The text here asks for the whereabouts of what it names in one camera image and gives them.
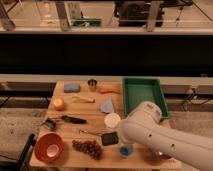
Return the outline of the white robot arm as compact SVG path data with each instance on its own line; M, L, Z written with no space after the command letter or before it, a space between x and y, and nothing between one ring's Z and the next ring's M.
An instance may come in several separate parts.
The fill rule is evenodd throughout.
M141 102L118 123L119 140L159 150L201 171L213 171L213 139L163 127L159 124L161 116L155 103Z

